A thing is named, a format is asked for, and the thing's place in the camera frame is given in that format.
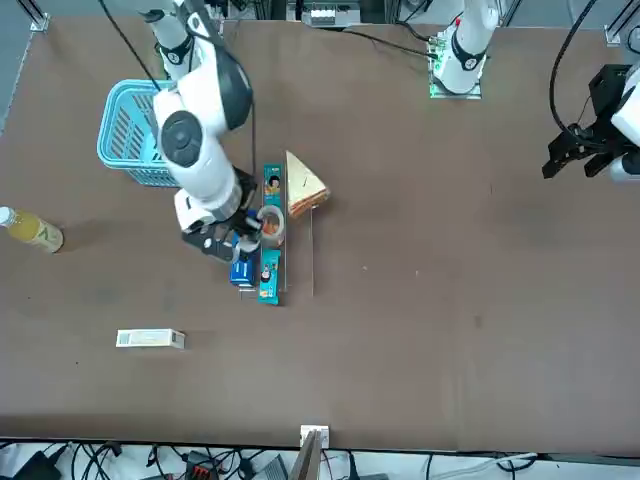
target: teal box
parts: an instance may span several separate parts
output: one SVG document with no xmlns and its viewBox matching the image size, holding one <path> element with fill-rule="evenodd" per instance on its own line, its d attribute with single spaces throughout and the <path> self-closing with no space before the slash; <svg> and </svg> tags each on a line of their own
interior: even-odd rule
<svg viewBox="0 0 640 480">
<path fill-rule="evenodd" d="M 262 250 L 258 302 L 278 305 L 278 268 L 280 250 Z"/>
<path fill-rule="evenodd" d="M 282 189 L 282 165 L 271 163 L 264 166 L 264 204 L 275 205 L 282 210 L 280 193 Z"/>
</svg>

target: tape roll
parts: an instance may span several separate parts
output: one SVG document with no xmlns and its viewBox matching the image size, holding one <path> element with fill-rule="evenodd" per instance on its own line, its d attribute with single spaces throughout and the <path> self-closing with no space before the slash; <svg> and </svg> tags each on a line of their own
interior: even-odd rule
<svg viewBox="0 0 640 480">
<path fill-rule="evenodd" d="M 275 205 L 265 205 L 258 210 L 258 220 L 262 221 L 261 240 L 267 248 L 277 248 L 284 242 L 284 215 Z"/>
</svg>

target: white box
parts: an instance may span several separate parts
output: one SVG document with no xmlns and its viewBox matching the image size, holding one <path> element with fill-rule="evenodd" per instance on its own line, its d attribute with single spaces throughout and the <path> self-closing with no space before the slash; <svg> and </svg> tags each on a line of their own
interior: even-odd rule
<svg viewBox="0 0 640 480">
<path fill-rule="evenodd" d="M 184 333 L 171 328 L 118 330 L 116 347 L 173 347 L 184 349 Z"/>
</svg>

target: yellow liquid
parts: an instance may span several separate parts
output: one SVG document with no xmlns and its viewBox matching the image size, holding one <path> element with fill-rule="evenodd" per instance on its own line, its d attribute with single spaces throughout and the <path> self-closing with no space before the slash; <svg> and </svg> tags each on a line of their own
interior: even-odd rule
<svg viewBox="0 0 640 480">
<path fill-rule="evenodd" d="M 7 228 L 9 235 L 21 242 L 32 241 L 40 229 L 40 219 L 33 213 L 22 210 L 15 210 L 15 212 L 15 222 Z"/>
</svg>

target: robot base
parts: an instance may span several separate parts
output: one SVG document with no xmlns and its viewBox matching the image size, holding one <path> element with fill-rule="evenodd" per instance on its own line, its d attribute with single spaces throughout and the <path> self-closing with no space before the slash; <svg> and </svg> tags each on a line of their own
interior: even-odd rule
<svg viewBox="0 0 640 480">
<path fill-rule="evenodd" d="M 447 90 L 444 85 L 436 78 L 435 72 L 441 65 L 441 59 L 446 50 L 446 32 L 438 32 L 437 41 L 435 43 L 427 43 L 427 51 L 429 53 L 435 53 L 438 56 L 438 60 L 429 58 L 428 73 L 429 73 L 429 98 L 460 98 L 465 100 L 482 100 L 482 90 L 480 89 L 480 80 L 476 82 L 476 85 L 471 91 L 463 94 L 457 94 Z"/>
</svg>

